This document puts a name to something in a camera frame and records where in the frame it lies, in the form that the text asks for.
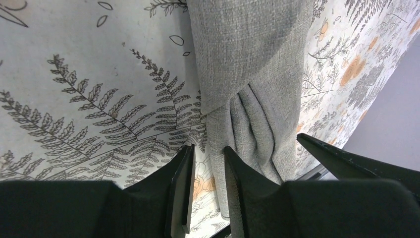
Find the gray wall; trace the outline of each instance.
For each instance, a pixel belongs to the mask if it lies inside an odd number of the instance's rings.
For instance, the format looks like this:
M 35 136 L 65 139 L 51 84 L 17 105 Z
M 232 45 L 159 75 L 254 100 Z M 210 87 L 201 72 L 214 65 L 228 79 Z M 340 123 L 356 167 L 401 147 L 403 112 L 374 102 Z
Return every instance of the gray wall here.
M 344 149 L 420 171 L 420 37 L 408 49 Z

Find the floral print fabric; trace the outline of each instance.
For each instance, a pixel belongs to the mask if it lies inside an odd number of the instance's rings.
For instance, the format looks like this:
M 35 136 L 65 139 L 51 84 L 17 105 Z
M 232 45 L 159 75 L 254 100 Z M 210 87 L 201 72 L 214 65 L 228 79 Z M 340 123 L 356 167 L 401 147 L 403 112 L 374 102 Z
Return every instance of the floral print fabric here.
M 420 29 L 416 0 L 314 0 L 297 132 L 342 147 Z M 0 0 L 0 179 L 127 187 L 197 145 L 191 233 L 221 218 L 184 0 Z M 317 165 L 297 143 L 302 176 Z

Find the orange flower illustration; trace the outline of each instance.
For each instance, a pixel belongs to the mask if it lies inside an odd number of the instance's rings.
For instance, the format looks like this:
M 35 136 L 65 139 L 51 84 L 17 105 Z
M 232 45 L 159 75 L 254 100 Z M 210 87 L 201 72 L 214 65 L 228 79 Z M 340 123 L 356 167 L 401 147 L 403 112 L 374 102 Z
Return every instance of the orange flower illustration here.
M 344 72 L 343 77 L 341 78 L 340 85 L 346 85 L 351 79 L 357 77 L 365 67 L 366 60 L 361 62 L 360 57 L 356 56 L 354 60 L 347 67 L 346 72 Z
M 411 28 L 410 35 L 417 32 L 420 29 L 420 18 L 414 23 L 413 27 Z
M 378 41 L 378 37 L 376 36 L 373 40 L 372 40 L 372 42 L 369 44 L 369 49 L 368 49 L 368 51 L 370 51 L 371 49 L 373 49 L 373 47 L 375 46 L 375 44 L 376 44 L 376 42 Z
M 333 145 L 336 140 L 337 140 L 337 137 L 335 137 L 334 139 L 328 141 L 328 144 Z
M 298 128 L 296 129 L 296 132 L 301 131 L 301 129 L 302 129 L 302 127 L 303 127 L 303 125 L 304 125 L 304 124 L 305 124 L 304 122 L 301 122 L 301 123 L 298 125 Z
M 315 39 L 318 39 L 316 45 L 318 45 L 318 42 L 321 42 L 325 38 L 325 34 L 328 30 L 328 19 L 325 19 L 322 23 L 321 28 L 319 28 L 314 35 L 318 35 L 315 37 Z
M 338 132 L 341 132 L 344 129 L 344 125 L 341 125 L 340 128 L 338 128 Z
M 341 102 L 340 104 L 337 105 L 337 107 L 335 108 L 336 110 L 340 109 L 340 107 L 343 105 L 343 102 Z
M 203 197 L 207 192 L 212 192 L 215 190 L 216 185 L 214 183 L 213 176 L 210 179 L 204 181 L 200 175 L 196 175 L 196 178 L 194 179 L 193 201 Z

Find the curtain fold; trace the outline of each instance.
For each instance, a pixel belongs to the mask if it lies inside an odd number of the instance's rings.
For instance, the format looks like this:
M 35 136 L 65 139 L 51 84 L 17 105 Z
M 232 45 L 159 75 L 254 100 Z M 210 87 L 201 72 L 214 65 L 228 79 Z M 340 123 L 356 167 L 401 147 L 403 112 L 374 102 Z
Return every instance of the curtain fold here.
M 221 214 L 228 218 L 223 148 L 275 183 L 294 179 L 308 0 L 189 1 Z

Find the fern leaf illustration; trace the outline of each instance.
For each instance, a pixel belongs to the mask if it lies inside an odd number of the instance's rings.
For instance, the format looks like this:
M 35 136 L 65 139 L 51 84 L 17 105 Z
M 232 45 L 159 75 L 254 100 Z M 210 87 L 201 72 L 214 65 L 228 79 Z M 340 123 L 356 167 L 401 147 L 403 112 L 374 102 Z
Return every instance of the fern leaf illustration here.
M 189 115 L 192 115 L 192 114 L 193 114 L 192 112 L 183 113 L 183 114 L 179 115 L 178 119 L 183 120 L 183 119 L 187 118 Z
M 136 130 L 141 124 L 143 124 L 147 119 L 149 119 L 151 116 L 153 116 L 156 113 L 148 113 L 146 115 L 143 115 L 139 117 L 135 122 L 133 122 L 128 128 L 130 130 Z
M 169 84 L 168 84 L 168 90 L 171 90 L 174 86 L 175 86 L 175 84 L 176 84 L 176 82 L 178 81 L 178 77 L 175 77 Z
M 181 113 L 182 111 L 184 111 L 185 109 L 187 109 L 187 108 L 189 108 L 189 107 L 191 107 L 192 106 L 192 104 L 184 104 L 184 105 L 182 105 L 182 106 L 179 106 L 177 109 L 176 109 L 176 113 L 177 114 L 179 114 L 179 113 Z
M 106 106 L 108 105 L 109 101 L 111 100 L 111 98 L 114 96 L 114 93 L 117 91 L 118 89 L 114 88 L 111 89 L 109 91 L 107 91 L 104 96 L 102 97 L 102 99 L 99 101 L 98 107 L 100 110 L 103 110 L 106 108 Z
M 109 118 L 109 119 L 105 119 L 105 120 L 102 120 L 102 121 L 99 121 L 99 122 L 95 122 L 95 123 L 93 123 L 93 125 L 108 126 L 108 125 L 112 125 L 112 124 L 115 124 L 115 123 L 117 123 L 117 121 L 114 118 Z
M 144 146 L 146 144 L 153 143 L 154 141 L 155 141 L 154 136 L 145 138 L 145 139 L 140 140 L 139 142 L 137 142 L 133 147 L 131 147 L 128 151 L 125 151 L 125 152 L 128 153 L 128 154 L 130 154 L 135 149 L 137 149 L 139 147 L 142 147 L 142 146 Z
M 125 129 L 124 125 L 117 125 L 117 126 L 114 126 L 112 128 L 102 130 L 99 133 L 101 133 L 101 134 L 111 134 L 111 133 L 117 133 L 117 132 L 123 131 L 124 129 Z
M 126 144 L 130 144 L 132 142 L 136 141 L 136 137 L 135 136 L 130 136 L 130 137 L 126 137 L 124 139 L 121 139 L 119 141 L 111 141 L 111 142 L 107 142 L 108 145 L 112 145 L 112 146 L 119 146 L 119 145 L 126 145 Z
M 52 135 L 57 134 L 61 130 L 61 128 L 63 127 L 63 124 L 64 124 L 64 118 L 60 118 L 56 122 L 54 122 L 52 124 L 50 134 L 52 134 Z
M 64 145 L 65 143 L 63 141 L 56 141 L 56 142 L 51 142 L 45 145 L 42 145 L 41 147 L 47 150 L 54 150 L 62 145 Z
M 173 131 L 176 129 L 176 126 L 157 126 L 154 128 L 154 130 L 159 130 L 159 131 L 164 131 L 164 132 L 168 132 L 168 131 Z
M 175 97 L 181 91 L 181 89 L 184 87 L 184 84 L 185 82 L 182 82 L 178 87 L 171 91 L 173 97 Z
M 156 122 L 156 125 L 174 125 L 176 124 L 175 120 L 163 119 Z
M 102 118 L 102 117 L 106 117 L 106 116 L 107 116 L 106 113 L 104 113 L 103 111 L 99 111 L 99 112 L 96 112 L 96 113 L 89 114 L 85 118 L 86 119 L 96 119 L 96 118 Z
M 191 130 L 191 127 L 187 127 L 187 128 L 182 129 L 182 130 L 178 130 L 176 132 L 171 132 L 171 133 L 169 133 L 169 135 L 181 135 L 181 134 L 185 134 L 187 132 L 190 132 L 190 130 Z
M 38 129 L 38 127 L 36 125 L 31 125 L 31 124 L 21 125 L 20 128 L 23 128 L 25 130 L 36 130 L 36 129 Z
M 160 114 L 156 116 L 157 119 L 172 119 L 172 118 L 176 118 L 176 114 Z
M 86 87 L 88 86 L 89 79 L 85 78 L 77 84 L 77 91 L 80 93 L 84 93 Z
M 37 131 L 29 133 L 29 135 L 35 136 L 35 137 L 45 136 L 47 134 L 48 134 L 48 131 L 46 130 L 37 130 Z
M 75 83 L 76 83 L 76 81 L 77 81 L 77 76 L 76 76 L 76 71 L 73 71 L 73 72 L 71 72 L 71 73 L 69 73 L 68 74 L 68 76 L 67 76 L 67 82 L 71 85 L 71 86 L 73 86 Z
M 174 9 L 182 8 L 182 12 L 188 11 L 187 3 L 183 0 L 154 0 L 150 3 L 150 6 L 145 7 L 144 10 L 149 12 L 150 18 L 156 15 L 156 9 L 161 7 L 165 16 L 172 14 Z
M 167 103 L 172 101 L 172 96 L 165 96 L 165 97 L 161 97 L 157 103 Z
M 98 83 L 97 85 L 95 85 L 92 90 L 89 92 L 89 96 L 88 96 L 88 100 L 89 102 L 91 102 L 92 104 L 94 102 L 96 102 L 96 100 L 99 97 L 99 93 L 101 92 L 101 87 L 102 87 L 102 83 Z
M 72 151 L 70 153 L 64 154 L 64 155 L 60 155 L 55 159 L 51 159 L 48 160 L 49 163 L 63 163 L 71 158 L 77 158 L 79 156 L 81 156 L 82 153 L 78 152 L 78 151 Z
M 71 150 L 72 150 L 72 148 L 70 146 L 64 146 L 64 147 L 59 147 L 59 148 L 57 148 L 55 150 L 52 150 L 50 152 L 46 152 L 45 154 L 50 155 L 50 156 L 59 156 L 59 155 L 62 155 L 64 153 L 67 153 Z
M 81 102 L 81 101 L 85 101 L 86 98 L 83 96 L 74 96 L 70 99 L 71 103 L 75 103 L 75 102 Z
M 168 152 L 170 151 L 169 145 L 163 140 L 156 140 L 155 145 L 167 150 Z
M 54 167 L 48 167 L 42 170 L 42 172 L 40 172 L 35 179 L 36 180 L 41 180 L 44 179 L 49 173 L 51 173 L 51 171 L 54 169 Z
M 28 164 L 28 166 L 23 171 L 23 175 L 29 175 L 32 173 L 45 159 L 37 159 Z
M 187 99 L 190 99 L 190 98 L 191 98 L 190 95 L 182 95 L 182 96 L 174 98 L 173 101 L 174 101 L 175 104 L 178 104 L 178 103 L 180 103 L 182 101 L 185 101 Z
M 7 169 L 13 172 L 17 171 L 18 169 L 25 167 L 25 165 L 31 160 L 31 157 L 32 157 L 32 153 L 22 157 L 18 162 L 13 163 Z
M 95 108 L 95 105 L 93 103 L 87 103 L 83 106 L 79 107 L 79 111 L 89 110 Z
M 106 139 L 110 139 L 110 140 L 118 140 L 118 139 L 123 139 L 126 136 L 130 135 L 129 131 L 120 133 L 120 134 L 114 134 L 114 135 L 107 135 L 105 136 Z
M 114 153 L 115 154 L 120 154 L 120 155 L 129 155 L 130 154 L 130 152 L 128 152 L 128 151 L 126 151 L 124 149 L 121 149 L 121 148 L 115 149 L 114 150 Z
M 134 152 L 131 154 L 131 156 L 135 156 L 135 155 L 137 155 L 137 154 L 140 154 L 140 153 L 143 153 L 143 152 L 146 152 L 146 151 L 152 151 L 152 150 L 153 150 L 153 148 L 154 148 L 154 146 L 155 146 L 155 144 L 154 144 L 154 143 L 149 144 L 149 145 L 145 145 L 145 146 L 141 147 L 140 149 L 138 149 L 138 150 L 134 151 Z
M 71 121 L 67 127 L 62 131 L 61 135 L 58 136 L 60 140 L 66 140 L 74 133 L 73 122 Z
M 97 144 L 92 145 L 92 147 L 86 151 L 86 156 L 92 156 L 93 154 L 95 154 L 95 152 L 97 152 L 103 145 L 105 144 L 104 141 L 101 141 Z
M 132 119 L 132 117 L 134 117 L 136 115 L 136 113 L 138 113 L 144 107 L 146 107 L 146 105 L 138 105 L 138 106 L 136 106 L 135 108 L 133 108 L 132 110 L 130 110 L 129 112 L 127 112 L 127 114 L 121 118 L 121 122 L 122 123 L 128 122 L 130 119 Z
M 155 90 L 160 90 L 160 89 L 163 89 L 163 88 L 165 88 L 166 87 L 166 84 L 165 83 L 161 83 L 161 84 L 159 84 L 158 86 L 156 86 L 155 87 Z
M 180 141 L 171 141 L 169 144 L 170 145 L 183 145 L 185 143 L 185 141 L 180 140 Z
M 88 127 L 83 128 L 79 133 L 77 133 L 73 138 L 69 139 L 68 144 L 73 145 L 77 144 L 82 140 L 88 132 Z
M 103 155 L 103 156 L 101 156 L 99 159 L 97 159 L 97 160 L 95 160 L 95 161 L 93 161 L 93 162 L 89 163 L 89 165 L 90 165 L 90 166 L 100 165 L 100 164 L 102 164 L 103 162 L 105 162 L 105 161 L 108 161 L 108 160 L 112 159 L 112 157 L 113 157 L 113 152 L 111 151 L 111 152 L 108 152 L 108 153 L 104 154 L 104 155 Z
M 161 108 L 157 109 L 157 112 L 169 112 L 169 111 L 172 111 L 172 110 L 175 110 L 175 106 L 161 107 Z
M 148 131 L 148 130 L 152 129 L 154 126 L 155 126 L 155 124 L 151 124 L 151 125 L 147 125 L 147 126 L 145 126 L 145 127 L 141 128 L 141 129 L 139 129 L 139 130 L 136 132 L 136 136 L 139 136 L 139 135 L 144 134 L 146 131 Z
M 133 97 L 133 95 L 127 95 L 127 96 L 122 97 L 114 106 L 112 106 L 112 108 L 109 110 L 109 114 L 111 116 L 115 114 L 118 115 L 119 110 L 122 109 L 122 107 L 128 102 L 128 100 L 131 97 Z
M 38 110 L 35 109 L 32 112 L 31 122 L 37 124 L 41 120 L 41 118 L 42 118 L 41 113 L 39 113 Z
M 164 96 L 164 95 L 168 95 L 168 94 L 170 94 L 171 92 L 169 91 L 169 90 L 167 90 L 167 89 L 164 89 L 164 90 L 162 90 L 162 91 L 160 91 L 156 96 L 157 97 L 161 97 L 161 96 Z

